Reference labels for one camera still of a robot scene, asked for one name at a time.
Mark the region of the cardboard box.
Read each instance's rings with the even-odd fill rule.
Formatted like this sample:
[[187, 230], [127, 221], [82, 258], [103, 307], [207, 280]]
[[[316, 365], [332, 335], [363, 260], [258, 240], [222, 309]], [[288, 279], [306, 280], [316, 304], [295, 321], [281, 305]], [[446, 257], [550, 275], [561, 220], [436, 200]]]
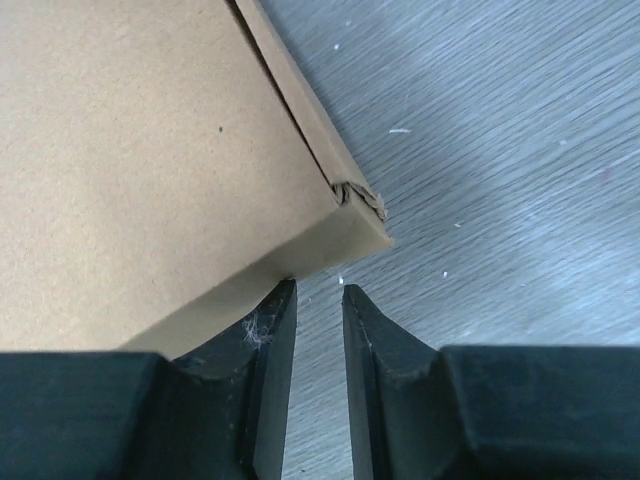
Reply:
[[1, 5], [1, 347], [176, 357], [391, 244], [256, 1]]

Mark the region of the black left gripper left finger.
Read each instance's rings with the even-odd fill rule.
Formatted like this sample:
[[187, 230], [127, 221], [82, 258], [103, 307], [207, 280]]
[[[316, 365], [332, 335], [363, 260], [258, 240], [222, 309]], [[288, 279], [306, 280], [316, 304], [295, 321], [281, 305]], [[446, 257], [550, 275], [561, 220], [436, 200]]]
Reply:
[[1, 357], [5, 479], [278, 479], [297, 286], [176, 358], [155, 352]]

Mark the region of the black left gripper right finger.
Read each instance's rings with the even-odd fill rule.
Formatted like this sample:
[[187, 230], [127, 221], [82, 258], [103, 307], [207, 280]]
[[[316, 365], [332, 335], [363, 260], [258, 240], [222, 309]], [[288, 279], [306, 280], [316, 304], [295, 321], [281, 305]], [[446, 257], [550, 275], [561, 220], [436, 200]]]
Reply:
[[433, 349], [356, 285], [342, 299], [358, 479], [635, 479], [635, 347]]

